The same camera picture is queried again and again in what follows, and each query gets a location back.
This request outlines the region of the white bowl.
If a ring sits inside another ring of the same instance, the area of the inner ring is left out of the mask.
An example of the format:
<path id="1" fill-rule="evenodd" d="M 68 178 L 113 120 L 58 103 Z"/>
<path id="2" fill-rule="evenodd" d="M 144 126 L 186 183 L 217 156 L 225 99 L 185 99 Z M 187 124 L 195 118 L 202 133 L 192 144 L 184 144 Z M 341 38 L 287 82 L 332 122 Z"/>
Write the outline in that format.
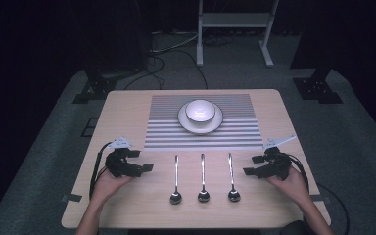
<path id="1" fill-rule="evenodd" d="M 195 122 L 207 122 L 213 119 L 215 107 L 207 100 L 194 100 L 186 106 L 185 114 Z"/>

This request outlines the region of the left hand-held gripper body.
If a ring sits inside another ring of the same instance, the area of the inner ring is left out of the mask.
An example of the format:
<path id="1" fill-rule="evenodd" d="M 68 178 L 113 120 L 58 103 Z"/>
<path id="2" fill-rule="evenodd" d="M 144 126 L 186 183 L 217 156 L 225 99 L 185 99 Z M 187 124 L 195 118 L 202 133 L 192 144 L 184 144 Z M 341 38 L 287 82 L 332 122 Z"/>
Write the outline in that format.
<path id="1" fill-rule="evenodd" d="M 108 145 L 113 151 L 107 155 L 105 166 L 114 177 L 132 175 L 131 167 L 127 162 L 130 146 L 130 142 L 125 137 L 120 137 Z"/>

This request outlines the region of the person's right hand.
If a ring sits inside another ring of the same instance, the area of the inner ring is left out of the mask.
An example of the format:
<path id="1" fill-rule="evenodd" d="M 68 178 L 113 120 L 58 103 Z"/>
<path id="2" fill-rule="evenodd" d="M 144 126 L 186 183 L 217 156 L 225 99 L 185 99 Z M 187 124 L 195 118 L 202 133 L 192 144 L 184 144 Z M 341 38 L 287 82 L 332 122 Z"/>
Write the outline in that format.
<path id="1" fill-rule="evenodd" d="M 266 181 L 285 194 L 299 207 L 311 203 L 311 198 L 302 175 L 292 166 L 289 168 L 289 175 L 285 180 L 271 176 Z"/>

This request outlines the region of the white metal stand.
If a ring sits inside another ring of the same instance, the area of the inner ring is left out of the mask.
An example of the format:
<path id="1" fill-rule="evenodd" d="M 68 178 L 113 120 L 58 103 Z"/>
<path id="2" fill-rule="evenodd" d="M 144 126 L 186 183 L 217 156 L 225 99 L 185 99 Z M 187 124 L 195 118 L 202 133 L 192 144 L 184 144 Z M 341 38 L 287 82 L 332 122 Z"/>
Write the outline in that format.
<path id="1" fill-rule="evenodd" d="M 264 38 L 258 45 L 265 65 L 274 66 L 267 48 L 280 0 L 273 0 L 271 10 L 267 13 L 208 13 L 203 10 L 204 0 L 198 3 L 198 31 L 196 47 L 196 64 L 204 64 L 203 31 L 205 28 L 264 28 Z"/>

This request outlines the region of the white plate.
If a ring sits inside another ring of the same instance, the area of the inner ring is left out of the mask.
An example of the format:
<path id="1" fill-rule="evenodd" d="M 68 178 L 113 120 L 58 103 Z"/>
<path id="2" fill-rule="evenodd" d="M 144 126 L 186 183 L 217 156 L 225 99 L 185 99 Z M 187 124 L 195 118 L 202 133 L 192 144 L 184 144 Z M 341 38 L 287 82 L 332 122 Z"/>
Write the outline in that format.
<path id="1" fill-rule="evenodd" d="M 195 122 L 189 119 L 185 114 L 185 108 L 188 103 L 185 104 L 178 113 L 178 121 L 183 128 L 195 134 L 207 134 L 217 130 L 221 126 L 223 113 L 219 106 L 211 102 L 215 107 L 215 115 L 213 119 L 207 122 Z"/>

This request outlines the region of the person's left hand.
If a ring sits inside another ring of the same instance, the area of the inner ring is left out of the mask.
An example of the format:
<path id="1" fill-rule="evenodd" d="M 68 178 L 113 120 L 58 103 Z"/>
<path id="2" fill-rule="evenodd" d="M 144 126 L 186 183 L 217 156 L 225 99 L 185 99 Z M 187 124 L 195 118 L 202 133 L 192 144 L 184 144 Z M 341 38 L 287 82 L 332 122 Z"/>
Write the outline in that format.
<path id="1" fill-rule="evenodd" d="M 129 176 L 114 177 L 107 168 L 103 168 L 99 173 L 94 186 L 90 202 L 92 204 L 103 205 L 122 186 L 132 180 Z"/>

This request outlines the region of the black stand base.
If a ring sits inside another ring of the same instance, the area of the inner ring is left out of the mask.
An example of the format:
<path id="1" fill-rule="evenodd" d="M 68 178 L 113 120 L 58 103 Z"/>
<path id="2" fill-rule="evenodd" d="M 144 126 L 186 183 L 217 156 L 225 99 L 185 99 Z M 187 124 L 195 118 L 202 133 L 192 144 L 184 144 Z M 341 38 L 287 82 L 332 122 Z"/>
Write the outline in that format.
<path id="1" fill-rule="evenodd" d="M 80 93 L 76 94 L 74 104 L 87 104 L 91 100 L 105 100 L 116 89 L 117 78 L 109 70 L 85 69 L 87 81 Z"/>
<path id="2" fill-rule="evenodd" d="M 311 77 L 295 77 L 293 82 L 303 100 L 316 100 L 319 104 L 342 104 L 340 96 L 326 82 L 330 68 L 317 68 Z"/>

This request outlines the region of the grey tape strip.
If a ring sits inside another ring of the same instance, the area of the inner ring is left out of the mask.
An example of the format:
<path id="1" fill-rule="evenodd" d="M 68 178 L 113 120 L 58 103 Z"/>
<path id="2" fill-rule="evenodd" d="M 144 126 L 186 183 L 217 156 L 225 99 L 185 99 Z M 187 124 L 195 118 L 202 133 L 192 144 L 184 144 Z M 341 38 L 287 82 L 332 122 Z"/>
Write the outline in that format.
<path id="1" fill-rule="evenodd" d="M 320 194 L 318 194 L 318 195 L 311 195 L 310 197 L 311 197 L 311 199 L 314 202 L 323 202 L 325 205 L 332 203 L 332 201 L 331 201 L 331 199 L 329 197 L 322 196 Z"/>
<path id="2" fill-rule="evenodd" d="M 62 199 L 62 202 L 77 202 L 79 203 L 81 201 L 81 196 L 80 195 L 75 195 L 75 194 L 65 194 Z"/>

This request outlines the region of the metal spoon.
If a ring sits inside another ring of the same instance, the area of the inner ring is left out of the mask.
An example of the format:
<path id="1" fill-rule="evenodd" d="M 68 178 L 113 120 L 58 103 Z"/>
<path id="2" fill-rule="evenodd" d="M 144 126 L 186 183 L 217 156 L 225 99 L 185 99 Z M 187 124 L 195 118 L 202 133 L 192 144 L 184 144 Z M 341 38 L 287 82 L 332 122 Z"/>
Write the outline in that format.
<path id="1" fill-rule="evenodd" d="M 174 166 L 175 166 L 175 176 L 174 176 L 174 192 L 171 194 L 169 201 L 172 205 L 177 205 L 182 201 L 182 196 L 178 192 L 178 163 L 179 158 L 178 156 L 174 157 Z"/>
<path id="2" fill-rule="evenodd" d="M 200 203 L 206 203 L 210 200 L 210 194 L 206 190 L 206 165 L 205 165 L 205 155 L 201 155 L 201 168 L 202 168 L 202 190 L 198 195 L 198 201 Z"/>
<path id="3" fill-rule="evenodd" d="M 228 193 L 228 199 L 230 202 L 236 203 L 241 200 L 240 193 L 235 188 L 234 172 L 233 172 L 233 158 L 231 154 L 228 154 L 228 165 L 230 173 L 231 190 Z"/>

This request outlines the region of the striped placemat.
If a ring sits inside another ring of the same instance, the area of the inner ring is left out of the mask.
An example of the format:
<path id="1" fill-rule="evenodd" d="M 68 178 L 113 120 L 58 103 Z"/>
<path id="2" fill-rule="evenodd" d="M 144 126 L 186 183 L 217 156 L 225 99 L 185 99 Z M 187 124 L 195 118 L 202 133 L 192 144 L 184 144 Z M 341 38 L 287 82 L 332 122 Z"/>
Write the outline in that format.
<path id="1" fill-rule="evenodd" d="M 216 107 L 218 122 L 199 133 L 180 122 L 192 101 Z M 146 151 L 246 150 L 262 148 L 262 138 L 249 94 L 154 95 L 144 148 Z"/>

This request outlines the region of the person's dark clothing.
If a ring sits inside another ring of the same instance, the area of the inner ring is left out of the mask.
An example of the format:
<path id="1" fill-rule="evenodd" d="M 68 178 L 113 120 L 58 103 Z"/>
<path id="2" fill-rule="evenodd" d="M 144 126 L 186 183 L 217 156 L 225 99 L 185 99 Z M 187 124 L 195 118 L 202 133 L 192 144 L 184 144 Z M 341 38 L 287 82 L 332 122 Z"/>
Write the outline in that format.
<path id="1" fill-rule="evenodd" d="M 301 220 L 296 220 L 283 227 L 279 235 L 307 235 L 305 224 Z"/>

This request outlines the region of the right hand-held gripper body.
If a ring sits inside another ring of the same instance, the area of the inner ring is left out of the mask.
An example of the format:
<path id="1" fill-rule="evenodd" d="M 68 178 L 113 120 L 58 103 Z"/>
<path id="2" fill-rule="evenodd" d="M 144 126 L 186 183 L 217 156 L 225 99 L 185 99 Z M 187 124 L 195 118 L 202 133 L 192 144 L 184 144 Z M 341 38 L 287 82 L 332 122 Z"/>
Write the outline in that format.
<path id="1" fill-rule="evenodd" d="M 269 162 L 273 174 L 281 180 L 285 180 L 289 176 L 289 168 L 292 160 L 288 154 L 279 150 L 279 146 L 295 138 L 295 134 L 286 137 L 268 138 L 267 142 L 263 145 L 265 160 Z"/>

